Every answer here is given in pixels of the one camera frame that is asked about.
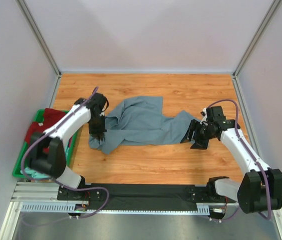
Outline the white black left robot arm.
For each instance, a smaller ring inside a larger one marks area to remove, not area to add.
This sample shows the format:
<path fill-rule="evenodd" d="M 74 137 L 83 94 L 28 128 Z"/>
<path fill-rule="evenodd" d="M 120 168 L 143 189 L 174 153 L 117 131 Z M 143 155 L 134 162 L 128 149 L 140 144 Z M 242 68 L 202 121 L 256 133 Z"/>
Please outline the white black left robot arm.
<path fill-rule="evenodd" d="M 67 166 L 65 150 L 72 136 L 85 124 L 90 136 L 104 139 L 104 112 L 108 106 L 107 98 L 100 93 L 90 99 L 79 98 L 56 124 L 43 133 L 32 134 L 24 154 L 27 166 L 69 188 L 68 194 L 75 201 L 82 200 L 86 195 L 85 180 Z"/>

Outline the blue grey t shirt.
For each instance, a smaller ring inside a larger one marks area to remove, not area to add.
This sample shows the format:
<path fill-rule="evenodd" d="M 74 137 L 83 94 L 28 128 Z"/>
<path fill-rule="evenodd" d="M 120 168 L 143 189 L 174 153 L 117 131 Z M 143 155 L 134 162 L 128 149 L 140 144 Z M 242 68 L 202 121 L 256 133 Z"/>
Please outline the blue grey t shirt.
<path fill-rule="evenodd" d="M 182 110 L 175 117 L 163 115 L 161 96 L 137 96 L 123 100 L 105 116 L 104 139 L 89 137 L 89 147 L 110 154 L 119 145 L 179 144 L 195 117 Z"/>

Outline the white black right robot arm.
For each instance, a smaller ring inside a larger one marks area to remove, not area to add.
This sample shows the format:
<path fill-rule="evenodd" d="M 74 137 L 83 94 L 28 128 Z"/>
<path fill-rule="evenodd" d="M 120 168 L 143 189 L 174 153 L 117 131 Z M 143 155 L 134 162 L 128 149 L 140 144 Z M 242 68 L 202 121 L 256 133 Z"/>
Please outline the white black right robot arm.
<path fill-rule="evenodd" d="M 193 119 L 181 142 L 193 141 L 192 149 L 205 150 L 211 139 L 218 139 L 230 151 L 244 177 L 241 182 L 225 176 L 209 179 L 206 196 L 210 201 L 228 197 L 238 202 L 246 214 L 282 208 L 282 172 L 257 155 L 234 119 L 213 122 Z"/>

